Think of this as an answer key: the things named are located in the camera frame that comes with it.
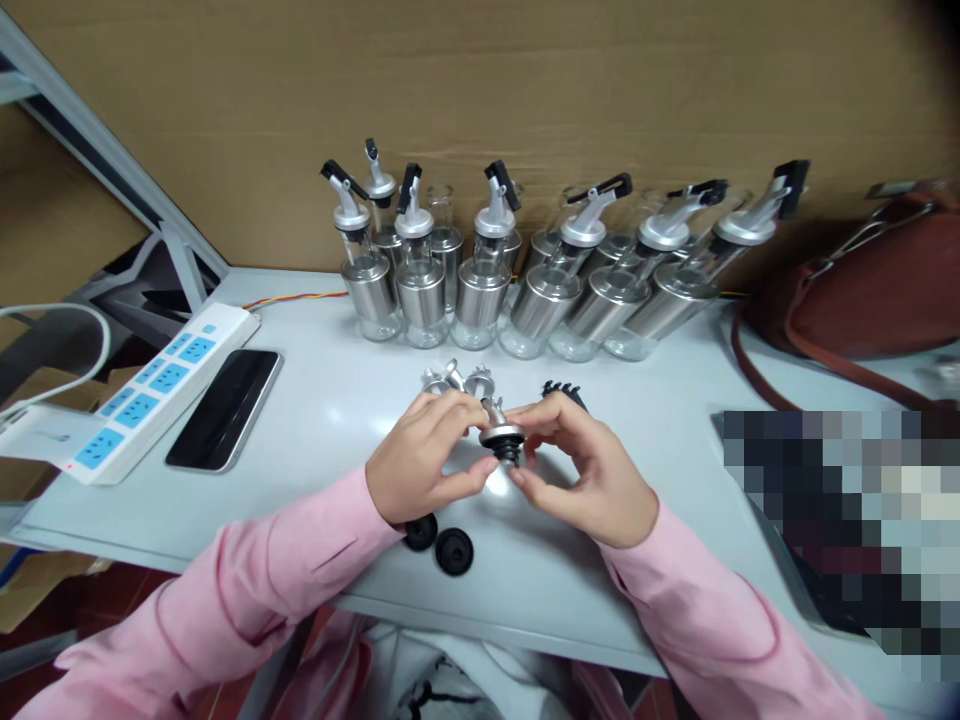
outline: hand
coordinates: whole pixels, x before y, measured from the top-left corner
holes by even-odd
[[[531,505],[616,548],[646,540],[660,501],[610,428],[560,392],[506,415],[527,432],[527,468],[511,470],[510,478]],[[544,443],[573,459],[580,472],[573,488],[548,485],[536,474],[536,451]]]
[[[480,401],[466,393],[418,395],[367,461],[367,488],[380,516],[400,525],[483,490],[499,465],[495,457],[467,472],[440,471],[460,438],[487,424]]]

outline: red and yellow wire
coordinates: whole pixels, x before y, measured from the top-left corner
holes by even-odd
[[[260,308],[266,305],[272,305],[275,302],[287,302],[289,300],[320,300],[325,297],[343,297],[347,293],[303,293],[302,295],[279,295],[275,298],[263,298],[263,300],[257,300],[256,302],[248,303],[243,306],[244,310],[259,310]]]

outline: power strip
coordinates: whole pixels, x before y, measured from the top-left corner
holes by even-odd
[[[103,424],[79,452],[54,464],[85,485],[123,480],[259,327],[242,308],[210,305],[97,411]]]

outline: blue outlet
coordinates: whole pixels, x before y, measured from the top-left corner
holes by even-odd
[[[184,333],[183,335],[181,335],[180,337],[178,337],[176,340],[174,340],[173,345],[171,345],[170,347],[167,348],[167,355],[174,355],[174,354],[176,354],[176,352],[177,352],[180,348],[182,348],[184,345],[187,344],[187,340],[189,340],[189,339],[192,338],[192,337],[193,337],[193,335],[191,335],[190,333]]]
[[[110,402],[108,402],[106,405],[104,405],[100,409],[100,414],[103,415],[104,417],[110,417],[111,415],[113,415],[113,413],[116,411],[118,407],[123,405],[127,401],[127,399],[131,395],[133,395],[133,393],[134,393],[133,388],[124,388],[123,390],[118,392],[116,395],[114,395],[113,398],[110,400]]]
[[[150,413],[150,411],[159,404],[160,401],[155,397],[150,397],[145,393],[140,393],[132,403],[123,409],[123,412],[114,418],[114,422],[125,425],[133,430],[133,428],[139,425],[140,421],[143,420]]]
[[[101,463],[110,457],[110,453],[123,442],[123,435],[110,429],[103,429],[100,434],[87,443],[87,446],[77,453],[74,458],[78,463],[91,470],[96,470]]]
[[[150,363],[149,365],[147,365],[147,366],[143,369],[143,372],[142,372],[142,373],[140,373],[139,375],[137,375],[136,378],[134,378],[134,382],[138,382],[138,383],[141,383],[141,384],[145,383],[147,380],[149,380],[150,378],[152,378],[152,377],[154,376],[154,374],[157,372],[157,370],[159,370],[160,368],[163,367],[163,364],[164,364],[165,362],[166,362],[166,360],[164,360],[163,358],[157,358],[157,359],[154,360],[152,363]]]
[[[216,343],[213,340],[205,340],[204,338],[197,338],[192,343],[187,345],[187,349],[180,353],[177,357],[181,360],[186,360],[188,363],[193,363],[196,365],[198,362],[203,360],[203,356],[210,352]]]
[[[163,369],[162,373],[157,375],[157,379],[150,383],[150,389],[166,395],[177,386],[178,382],[186,377],[188,372],[190,371],[183,367],[183,365],[170,363]]]

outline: black smartphone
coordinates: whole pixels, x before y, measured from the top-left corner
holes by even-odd
[[[250,434],[282,364],[273,350],[234,350],[167,453],[167,465],[224,472]]]

